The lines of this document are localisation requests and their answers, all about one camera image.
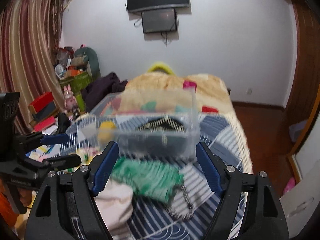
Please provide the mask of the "white drawstring pouch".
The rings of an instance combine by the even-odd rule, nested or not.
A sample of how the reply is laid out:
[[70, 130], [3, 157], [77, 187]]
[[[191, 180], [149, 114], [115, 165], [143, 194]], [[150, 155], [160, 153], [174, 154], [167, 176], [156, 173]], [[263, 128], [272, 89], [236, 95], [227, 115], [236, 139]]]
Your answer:
[[104, 190], [95, 198], [101, 217], [109, 232], [124, 226], [133, 212], [133, 189], [109, 179]]

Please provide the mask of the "yellow sponge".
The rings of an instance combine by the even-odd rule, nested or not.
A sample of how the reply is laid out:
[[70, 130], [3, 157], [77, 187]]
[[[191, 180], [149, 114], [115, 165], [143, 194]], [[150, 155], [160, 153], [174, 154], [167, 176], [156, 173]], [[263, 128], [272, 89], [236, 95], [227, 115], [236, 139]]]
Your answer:
[[116, 125], [112, 121], [102, 122], [98, 131], [98, 141], [101, 144], [108, 144], [113, 140], [113, 131], [116, 129]]

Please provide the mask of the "green knitted cloth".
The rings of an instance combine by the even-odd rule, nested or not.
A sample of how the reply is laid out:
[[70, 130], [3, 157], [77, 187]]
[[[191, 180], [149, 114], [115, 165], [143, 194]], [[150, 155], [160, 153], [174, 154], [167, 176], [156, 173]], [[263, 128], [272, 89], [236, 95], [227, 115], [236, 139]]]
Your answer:
[[134, 194], [168, 204], [184, 185], [184, 175], [173, 165], [161, 161], [120, 158], [110, 178], [126, 184]]

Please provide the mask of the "black pouch with chain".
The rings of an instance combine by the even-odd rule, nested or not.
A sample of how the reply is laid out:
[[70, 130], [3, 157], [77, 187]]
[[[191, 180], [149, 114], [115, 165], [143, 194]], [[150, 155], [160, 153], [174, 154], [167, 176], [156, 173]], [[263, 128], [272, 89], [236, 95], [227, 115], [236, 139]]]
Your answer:
[[177, 155], [187, 141], [183, 123], [168, 115], [151, 119], [135, 131], [143, 133], [142, 142], [148, 154], [153, 155]]

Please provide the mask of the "clear plastic storage box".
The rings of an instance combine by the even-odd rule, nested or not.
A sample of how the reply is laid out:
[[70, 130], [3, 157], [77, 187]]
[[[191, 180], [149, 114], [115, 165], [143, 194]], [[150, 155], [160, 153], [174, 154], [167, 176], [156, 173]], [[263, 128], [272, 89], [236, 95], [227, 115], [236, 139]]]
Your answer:
[[193, 89], [139, 89], [109, 94], [82, 128], [86, 139], [138, 157], [194, 160], [200, 122]]

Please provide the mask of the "red box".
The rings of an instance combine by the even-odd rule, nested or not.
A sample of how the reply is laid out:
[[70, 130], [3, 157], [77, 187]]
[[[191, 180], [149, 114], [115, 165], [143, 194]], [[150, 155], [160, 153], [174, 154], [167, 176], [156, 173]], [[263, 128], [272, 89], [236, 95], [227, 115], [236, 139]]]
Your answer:
[[31, 112], [31, 114], [39, 113], [52, 101], [54, 101], [52, 92], [45, 92], [29, 104], [29, 111]]

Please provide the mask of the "pink bunny toy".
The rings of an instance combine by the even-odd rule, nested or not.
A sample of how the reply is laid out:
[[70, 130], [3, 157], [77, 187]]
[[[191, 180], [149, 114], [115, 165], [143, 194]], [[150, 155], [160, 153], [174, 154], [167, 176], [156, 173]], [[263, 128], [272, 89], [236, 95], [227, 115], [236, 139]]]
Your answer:
[[71, 90], [71, 85], [63, 87], [65, 113], [72, 112], [78, 106], [76, 98]]

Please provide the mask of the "green cardboard box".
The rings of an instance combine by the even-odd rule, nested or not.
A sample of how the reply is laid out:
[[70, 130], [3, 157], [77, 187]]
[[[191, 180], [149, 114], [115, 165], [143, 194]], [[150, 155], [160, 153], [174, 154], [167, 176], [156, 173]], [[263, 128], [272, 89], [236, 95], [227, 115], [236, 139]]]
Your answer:
[[67, 99], [73, 97], [76, 94], [80, 93], [93, 81], [92, 77], [88, 72], [81, 72], [76, 76], [69, 76], [67, 78], [61, 79], [59, 84], [62, 88], [65, 107], [67, 108]]

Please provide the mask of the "blue white patterned tablecloth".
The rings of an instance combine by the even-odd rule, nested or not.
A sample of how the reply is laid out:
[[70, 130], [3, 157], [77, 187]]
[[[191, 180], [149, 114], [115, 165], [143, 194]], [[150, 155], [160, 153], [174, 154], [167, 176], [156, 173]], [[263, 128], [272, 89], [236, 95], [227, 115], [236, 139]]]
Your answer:
[[[237, 119], [199, 115], [200, 141], [226, 165], [252, 173], [246, 137]], [[60, 156], [77, 153], [90, 162], [101, 153], [97, 139], [86, 139], [81, 128], [102, 123], [89, 116], [71, 125], [69, 142]], [[103, 192], [95, 198], [113, 239], [201, 239], [220, 202], [209, 188], [199, 163], [171, 157], [121, 153]]]

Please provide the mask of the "dark purple garment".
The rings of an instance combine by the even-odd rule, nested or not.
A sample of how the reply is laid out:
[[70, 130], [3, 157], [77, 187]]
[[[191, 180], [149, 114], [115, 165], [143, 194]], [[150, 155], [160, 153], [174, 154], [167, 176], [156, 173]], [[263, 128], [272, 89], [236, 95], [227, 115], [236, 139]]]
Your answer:
[[108, 94], [123, 92], [127, 83], [127, 80], [120, 81], [114, 72], [97, 78], [81, 91], [86, 111], [90, 112]]

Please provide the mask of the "grey green plush toy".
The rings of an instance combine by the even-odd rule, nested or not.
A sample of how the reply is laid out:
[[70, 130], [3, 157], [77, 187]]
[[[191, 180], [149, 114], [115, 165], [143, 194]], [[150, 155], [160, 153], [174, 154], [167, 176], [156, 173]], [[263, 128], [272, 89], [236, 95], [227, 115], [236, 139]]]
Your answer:
[[71, 66], [86, 70], [94, 80], [101, 77], [99, 60], [96, 52], [90, 47], [81, 47], [74, 52]]

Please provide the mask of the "beige patchwork blanket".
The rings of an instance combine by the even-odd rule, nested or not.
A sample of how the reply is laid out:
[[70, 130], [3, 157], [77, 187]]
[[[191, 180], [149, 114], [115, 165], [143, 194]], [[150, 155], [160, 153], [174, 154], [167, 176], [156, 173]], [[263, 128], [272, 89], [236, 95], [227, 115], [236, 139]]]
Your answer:
[[183, 112], [197, 106], [199, 112], [234, 114], [225, 83], [210, 74], [178, 77], [146, 73], [129, 81], [123, 93], [109, 104], [107, 115]]

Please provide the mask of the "yellow green fuzzy hoop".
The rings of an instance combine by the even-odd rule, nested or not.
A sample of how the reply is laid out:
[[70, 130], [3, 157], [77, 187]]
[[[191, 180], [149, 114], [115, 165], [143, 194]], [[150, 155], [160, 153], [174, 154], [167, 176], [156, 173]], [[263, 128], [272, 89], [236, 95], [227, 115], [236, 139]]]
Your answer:
[[160, 72], [167, 75], [175, 75], [174, 71], [164, 62], [155, 62], [146, 71], [147, 73]]

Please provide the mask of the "wooden wardrobe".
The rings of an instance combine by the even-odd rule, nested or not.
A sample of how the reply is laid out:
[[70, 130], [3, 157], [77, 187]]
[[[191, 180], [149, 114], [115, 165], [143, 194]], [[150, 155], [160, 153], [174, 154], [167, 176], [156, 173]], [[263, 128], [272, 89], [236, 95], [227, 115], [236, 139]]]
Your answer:
[[295, 74], [285, 107], [287, 124], [305, 121], [288, 155], [296, 154], [319, 114], [319, 0], [291, 0], [296, 24]]

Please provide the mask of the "small black wall monitor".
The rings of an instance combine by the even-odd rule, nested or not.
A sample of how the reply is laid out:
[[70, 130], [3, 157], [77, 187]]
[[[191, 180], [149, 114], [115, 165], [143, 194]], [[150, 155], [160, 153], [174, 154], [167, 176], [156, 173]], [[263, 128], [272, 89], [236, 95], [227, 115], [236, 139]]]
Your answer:
[[176, 32], [176, 10], [167, 8], [143, 11], [142, 26], [144, 34]]

